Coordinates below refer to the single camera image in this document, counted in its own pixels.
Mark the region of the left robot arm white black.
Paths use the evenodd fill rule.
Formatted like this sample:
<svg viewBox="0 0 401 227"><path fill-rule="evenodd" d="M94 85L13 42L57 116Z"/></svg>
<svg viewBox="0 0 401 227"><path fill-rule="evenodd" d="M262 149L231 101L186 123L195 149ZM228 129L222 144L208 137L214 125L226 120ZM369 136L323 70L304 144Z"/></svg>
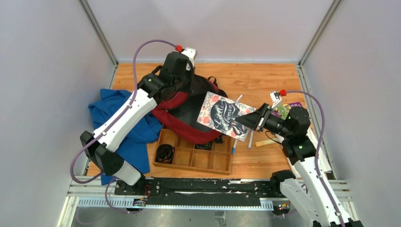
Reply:
<svg viewBox="0 0 401 227"><path fill-rule="evenodd" d="M127 184L133 195L144 192L144 175L117 153L121 142L135 125L158 104L179 91L189 91L194 77L197 51L185 48L171 52L162 66L145 75L128 100L104 124L80 136L83 151L106 176Z"/></svg>

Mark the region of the red backpack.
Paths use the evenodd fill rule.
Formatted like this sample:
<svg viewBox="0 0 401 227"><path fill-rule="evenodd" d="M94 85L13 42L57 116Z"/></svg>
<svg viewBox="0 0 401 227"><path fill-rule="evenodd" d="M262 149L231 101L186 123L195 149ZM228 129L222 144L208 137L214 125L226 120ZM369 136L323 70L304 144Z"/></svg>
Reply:
<svg viewBox="0 0 401 227"><path fill-rule="evenodd" d="M212 142L221 137L222 133L197 122L207 92L227 97L214 76L205 78L195 75L190 93L173 94L153 109L151 114L184 140L194 144Z"/></svg>

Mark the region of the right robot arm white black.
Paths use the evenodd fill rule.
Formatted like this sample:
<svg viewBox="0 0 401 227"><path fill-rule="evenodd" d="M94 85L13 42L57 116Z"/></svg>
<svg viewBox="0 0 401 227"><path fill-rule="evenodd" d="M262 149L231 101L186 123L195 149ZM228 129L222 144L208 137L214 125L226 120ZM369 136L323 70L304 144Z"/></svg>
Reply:
<svg viewBox="0 0 401 227"><path fill-rule="evenodd" d="M289 110L286 119L273 114L268 104L256 111L236 117L236 122L254 130L266 129L283 137L284 154L298 171L304 191L290 170L274 172L270 191L275 197L285 196L311 227L361 227L341 205L321 168L318 147L307 135L310 126L308 111L300 106Z"/></svg>

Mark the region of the Little Women book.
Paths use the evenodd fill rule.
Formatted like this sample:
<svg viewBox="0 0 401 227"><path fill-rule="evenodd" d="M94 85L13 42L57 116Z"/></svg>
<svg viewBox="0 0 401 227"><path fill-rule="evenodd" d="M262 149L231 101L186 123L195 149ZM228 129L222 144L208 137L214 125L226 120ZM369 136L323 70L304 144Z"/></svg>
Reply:
<svg viewBox="0 0 401 227"><path fill-rule="evenodd" d="M200 108L197 122L236 140L244 142L249 128L235 119L256 109L235 100L207 92Z"/></svg>

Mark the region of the purple Treehouse book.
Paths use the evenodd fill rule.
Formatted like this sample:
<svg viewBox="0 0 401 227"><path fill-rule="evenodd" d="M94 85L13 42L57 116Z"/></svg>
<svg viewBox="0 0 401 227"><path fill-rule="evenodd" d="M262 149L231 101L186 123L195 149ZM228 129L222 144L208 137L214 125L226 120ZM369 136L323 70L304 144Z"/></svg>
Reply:
<svg viewBox="0 0 401 227"><path fill-rule="evenodd" d="M274 106L273 114L276 117L279 117L279 118L285 120L290 109L295 106L303 107L300 102L294 102L294 103L289 103L289 104L280 103L280 104Z"/></svg>

